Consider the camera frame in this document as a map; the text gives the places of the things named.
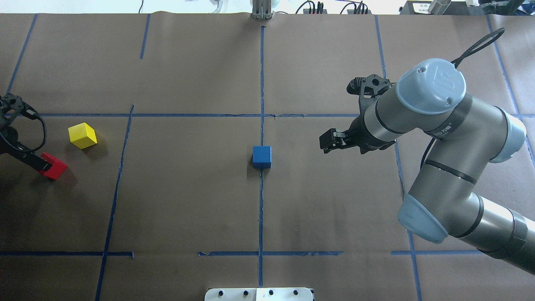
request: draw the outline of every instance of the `gray robotic arm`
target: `gray robotic arm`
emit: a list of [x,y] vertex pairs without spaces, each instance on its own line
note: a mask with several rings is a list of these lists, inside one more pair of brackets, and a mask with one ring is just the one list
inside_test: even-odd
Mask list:
[[436,141],[404,196],[400,223],[434,243],[454,236],[535,274],[535,222],[472,192],[489,162],[503,162],[520,150],[525,127],[466,92],[454,64],[434,58],[416,65],[376,95],[349,130],[323,134],[320,147],[328,153],[359,146],[365,153],[385,149],[416,128]]

